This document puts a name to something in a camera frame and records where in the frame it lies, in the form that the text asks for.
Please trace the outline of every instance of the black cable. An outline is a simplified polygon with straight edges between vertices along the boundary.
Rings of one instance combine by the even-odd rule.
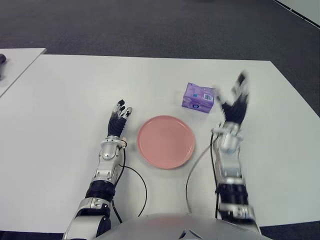
[[[112,205],[112,208],[113,208],[113,211],[114,211],[116,217],[118,218],[119,222],[122,224],[122,219],[121,219],[121,217],[120,217],[120,215],[119,215],[119,213],[118,213],[118,211],[116,209],[115,202],[114,202],[113,199],[111,200],[111,205]]]
[[[213,175],[214,175],[214,182],[215,182],[215,188],[218,188],[218,182],[217,182],[217,177],[216,177],[216,171],[215,171],[215,164],[214,164],[214,157],[212,154],[212,143],[214,139],[214,133],[212,132],[211,134],[211,139],[210,139],[210,155],[211,155],[211,163],[212,163],[212,169],[213,169]]]
[[[125,165],[126,165],[126,149],[123,148],[123,166],[125,166]],[[125,170],[125,168],[122,167],[120,175],[119,175],[119,177],[117,178],[117,180],[114,183],[114,188],[116,188],[116,186],[117,186],[117,184],[118,184],[118,182],[119,182],[124,170]],[[121,219],[121,217],[120,217],[120,215],[119,215],[119,213],[118,213],[118,211],[116,209],[114,199],[111,200],[111,205],[112,205],[112,208],[113,208],[113,211],[114,211],[116,217],[118,218],[119,222],[122,224],[122,219]]]
[[[129,167],[129,166],[126,166],[126,150],[123,149],[123,165],[119,164],[120,167],[122,167],[122,170],[120,172],[120,175],[118,177],[118,179],[116,180],[115,184],[114,184],[114,187],[117,186],[123,172],[124,172],[124,169],[127,168],[127,169],[131,169],[132,171],[134,171],[136,174],[138,174],[138,176],[141,178],[142,182],[143,182],[143,185],[144,185],[144,189],[145,189],[145,200],[144,200],[144,204],[143,204],[143,207],[142,207],[142,210],[140,211],[138,217],[141,216],[142,212],[144,211],[145,207],[146,207],[146,204],[147,204],[147,197],[148,197],[148,190],[147,190],[147,185],[146,185],[146,182],[145,180],[143,179],[143,177],[140,175],[140,173],[138,173],[136,170],[134,170],[132,167]],[[113,211],[116,215],[116,217],[118,218],[119,222],[122,224],[122,219],[116,209],[116,206],[115,206],[115,202],[114,200],[112,199],[111,200],[111,205],[112,205],[112,208],[113,208]]]
[[[214,133],[211,134],[210,139],[210,155],[211,155],[211,163],[212,163],[212,169],[213,169],[213,175],[214,175],[214,182],[215,182],[215,193],[216,193],[216,201],[215,201],[215,210],[214,210],[214,217],[218,218],[218,206],[219,206],[219,193],[217,192],[218,189],[218,182],[217,182],[217,176],[216,176],[216,170],[215,170],[215,164],[214,164],[214,157],[212,154],[212,145],[213,145],[213,139],[214,139]]]
[[[126,149],[123,148],[123,166],[125,166],[125,165],[126,165]],[[117,184],[118,184],[118,182],[119,182],[119,180],[120,180],[120,178],[121,178],[122,173],[124,172],[124,170],[125,170],[125,168],[122,167],[121,172],[120,172],[120,175],[119,175],[119,177],[117,178],[117,180],[115,181],[114,188],[116,188],[116,186],[117,186]]]
[[[142,182],[143,182],[143,185],[144,185],[144,189],[145,189],[145,199],[144,199],[144,204],[143,204],[143,207],[138,215],[138,217],[141,216],[142,212],[144,211],[145,207],[146,207],[146,204],[147,204],[147,196],[148,196],[148,191],[147,191],[147,185],[146,185],[146,182],[145,180],[143,179],[143,177],[140,175],[140,173],[138,173],[136,170],[134,170],[132,167],[129,167],[129,166],[122,166],[120,165],[121,167],[123,168],[127,168],[127,169],[131,169],[132,171],[134,171],[136,174],[139,175],[139,177],[141,178]]]

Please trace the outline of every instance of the wire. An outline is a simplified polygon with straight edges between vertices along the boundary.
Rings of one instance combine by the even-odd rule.
[[[136,174],[139,175],[139,177],[141,178],[142,182],[143,182],[143,185],[144,185],[144,189],[145,189],[145,199],[144,199],[144,204],[143,204],[143,207],[138,215],[138,217],[141,216],[142,212],[144,211],[145,207],[146,207],[146,204],[147,204],[147,197],[148,197],[148,191],[147,191],[147,185],[146,185],[146,182],[145,180],[143,179],[143,177],[140,175],[140,173],[138,173],[136,170],[134,170],[132,167],[129,167],[129,166],[122,166],[120,165],[121,167],[123,168],[127,168],[127,169],[130,169],[132,171],[134,171]]]
[[[123,148],[123,166],[125,166],[125,165],[126,165],[126,149]],[[118,184],[118,182],[119,182],[119,180],[120,180],[120,178],[121,178],[122,173],[124,172],[124,170],[125,170],[125,168],[122,167],[121,172],[120,172],[120,175],[119,175],[119,177],[117,178],[117,180],[115,181],[114,188],[116,188],[116,186],[117,186],[117,184]]]
[[[213,175],[214,175],[215,188],[218,188],[218,182],[217,182],[217,176],[216,176],[215,164],[214,164],[214,157],[212,154],[213,139],[214,139],[214,133],[212,132],[211,139],[210,139],[210,155],[211,155],[211,163],[212,163],[212,170],[213,170]]]
[[[119,180],[120,180],[120,178],[122,176],[122,173],[125,170],[125,167],[124,167],[125,165],[126,165],[126,149],[123,148],[123,167],[121,169],[119,177],[117,178],[117,180],[114,183],[114,188],[116,188],[116,186],[117,186],[117,184],[118,184],[118,182],[119,182]],[[122,224],[122,219],[121,219],[121,217],[120,217],[120,215],[119,215],[119,213],[118,213],[118,211],[116,209],[114,199],[111,200],[111,205],[112,205],[112,208],[113,208],[113,211],[114,211],[116,217],[118,218],[119,222]]]
[[[140,173],[138,173],[138,171],[136,171],[132,167],[126,166],[126,150],[124,148],[123,148],[123,165],[119,164],[119,166],[122,167],[122,170],[121,170],[120,175],[119,175],[119,177],[117,178],[117,180],[116,180],[116,182],[114,184],[114,187],[117,186],[117,184],[118,184],[118,182],[119,182],[119,180],[120,180],[125,168],[130,169],[130,170],[134,171],[136,174],[138,174],[138,176],[141,178],[141,180],[143,182],[144,189],[145,189],[145,199],[144,199],[143,207],[142,207],[142,209],[141,209],[141,211],[140,211],[140,213],[138,215],[138,217],[140,217],[141,214],[143,213],[145,207],[146,207],[146,204],[147,204],[148,190],[147,190],[146,182],[145,182],[144,178],[140,175]],[[111,205],[112,205],[112,208],[113,208],[113,211],[114,211],[116,217],[118,218],[119,222],[122,224],[123,221],[122,221],[122,219],[121,219],[121,217],[120,217],[120,215],[119,215],[119,213],[118,213],[118,211],[116,209],[115,201],[113,199],[111,200]]]
[[[114,211],[116,217],[118,218],[119,222],[122,224],[122,219],[121,219],[121,217],[120,217],[120,215],[119,215],[119,213],[118,213],[118,211],[116,209],[115,202],[114,202],[113,199],[111,200],[111,205],[112,205],[112,208],[113,208],[113,211]]]
[[[197,166],[198,162],[200,161],[200,159],[205,155],[205,153],[209,150],[210,148],[210,145],[207,146],[203,152],[200,154],[200,156],[198,157],[198,159],[195,161],[195,163],[193,164],[190,172],[189,172],[189,175],[188,175],[188,178],[186,179],[186,184],[185,184],[185,200],[186,200],[186,205],[188,207],[188,210],[189,212],[191,213],[191,207],[190,207],[190,204],[189,204],[189,200],[188,200],[188,182],[189,182],[189,179],[190,179],[190,176],[192,174],[192,172],[194,171],[195,167]]]
[[[211,163],[212,163],[212,170],[213,170],[213,175],[214,175],[214,182],[215,182],[215,193],[216,193],[216,200],[215,200],[215,210],[214,210],[214,217],[217,219],[218,218],[218,207],[219,207],[219,193],[217,192],[218,189],[218,182],[217,182],[217,176],[216,176],[216,170],[215,170],[215,164],[214,164],[214,157],[212,154],[212,147],[213,143],[216,143],[216,140],[218,139],[218,136],[214,139],[214,132],[211,134],[211,139],[210,139],[210,156],[211,156]]]

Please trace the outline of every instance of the white cable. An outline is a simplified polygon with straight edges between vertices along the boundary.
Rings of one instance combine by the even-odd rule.
[[[188,190],[188,182],[189,182],[190,176],[191,176],[192,172],[194,171],[196,165],[198,164],[198,162],[200,161],[200,159],[205,155],[205,153],[209,150],[209,148],[210,148],[210,145],[207,146],[207,147],[203,150],[203,152],[200,154],[200,156],[197,158],[197,160],[196,160],[195,163],[193,164],[193,166],[192,166],[192,168],[191,168],[191,170],[190,170],[190,172],[189,172],[188,178],[187,178],[187,180],[186,180],[186,184],[185,184],[185,200],[186,200],[186,205],[187,205],[187,207],[188,207],[189,213],[192,213],[192,211],[191,211],[191,207],[190,207],[189,200],[188,200],[188,192],[187,192],[187,190]]]

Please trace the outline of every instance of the robotic hand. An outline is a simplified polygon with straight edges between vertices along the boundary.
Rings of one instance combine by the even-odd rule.
[[[120,139],[120,136],[132,113],[131,107],[124,111],[124,104],[120,100],[113,108],[107,137],[101,142],[98,167],[63,239],[94,239],[111,228],[109,207],[123,169],[120,164],[125,161],[127,146],[125,138]]]
[[[248,193],[239,161],[239,145],[243,140],[239,132],[247,111],[249,95],[248,81],[243,73],[238,77],[232,92],[235,102],[230,105],[226,103],[219,90],[216,91],[217,100],[225,115],[223,127],[212,130],[212,136],[216,133],[217,138],[214,141],[211,138],[210,142],[211,153],[213,149],[216,156],[214,171],[216,193],[218,194],[217,205],[219,196],[221,198],[218,211],[223,220],[252,225],[260,232],[255,222],[254,210],[248,204]]]

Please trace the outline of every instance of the white wall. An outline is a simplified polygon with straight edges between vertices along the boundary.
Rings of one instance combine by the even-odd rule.
[[[320,0],[278,0],[320,25]]]

